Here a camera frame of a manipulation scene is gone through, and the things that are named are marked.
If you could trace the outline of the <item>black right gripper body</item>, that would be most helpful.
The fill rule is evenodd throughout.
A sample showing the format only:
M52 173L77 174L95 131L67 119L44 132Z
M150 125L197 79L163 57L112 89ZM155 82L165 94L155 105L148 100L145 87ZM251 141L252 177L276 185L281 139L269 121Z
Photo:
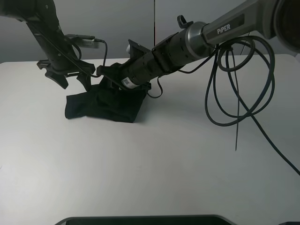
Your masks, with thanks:
M146 84L156 77L169 74L165 52L167 41L154 46L149 53L125 63L97 67L96 74L104 76L123 90L132 90Z

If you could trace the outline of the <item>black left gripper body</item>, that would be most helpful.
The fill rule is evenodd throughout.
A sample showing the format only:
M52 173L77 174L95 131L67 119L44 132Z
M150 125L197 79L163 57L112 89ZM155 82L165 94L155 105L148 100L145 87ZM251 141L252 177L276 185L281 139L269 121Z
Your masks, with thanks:
M91 75L95 66L81 60L81 49L65 36L58 36L51 42L37 33L37 42L47 56L37 63L39 69L47 69L56 74L83 73Z

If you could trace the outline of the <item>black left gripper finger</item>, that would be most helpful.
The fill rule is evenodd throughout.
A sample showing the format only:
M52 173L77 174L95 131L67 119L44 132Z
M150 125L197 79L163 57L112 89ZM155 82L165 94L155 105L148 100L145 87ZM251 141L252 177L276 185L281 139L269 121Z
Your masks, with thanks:
M50 80L54 81L55 83L57 83L63 89L66 89L68 87L68 81L64 75L59 75L54 72L47 71L45 73L45 76Z
M76 79L83 85L86 91L91 90L91 77L89 75L79 74Z

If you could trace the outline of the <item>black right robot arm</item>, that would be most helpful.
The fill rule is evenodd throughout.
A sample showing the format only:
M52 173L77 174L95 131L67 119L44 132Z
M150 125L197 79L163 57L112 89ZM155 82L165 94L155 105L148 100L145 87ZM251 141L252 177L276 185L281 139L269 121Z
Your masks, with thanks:
M130 42L130 59L123 64L99 66L105 76L122 89L134 89L150 80L174 73L185 65L208 57L216 45L258 31L264 38L277 37L294 52L300 50L300 3L297 0L247 0L211 23L177 18L181 32L138 53Z

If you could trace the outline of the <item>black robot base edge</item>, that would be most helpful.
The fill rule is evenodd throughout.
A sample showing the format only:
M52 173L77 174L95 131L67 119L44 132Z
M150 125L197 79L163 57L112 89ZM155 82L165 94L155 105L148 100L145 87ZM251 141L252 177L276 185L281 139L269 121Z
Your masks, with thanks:
M68 217L58 225L233 225L219 215Z

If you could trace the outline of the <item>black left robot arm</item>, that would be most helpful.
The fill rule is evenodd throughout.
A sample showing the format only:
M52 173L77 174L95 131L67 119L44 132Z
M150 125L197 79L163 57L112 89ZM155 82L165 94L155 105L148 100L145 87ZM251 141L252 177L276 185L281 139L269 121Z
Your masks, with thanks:
M67 78L75 76L86 91L91 89L95 66L83 61L79 46L63 34L52 0L2 0L0 15L27 24L47 56L37 63L39 69L46 70L47 78L66 89Z

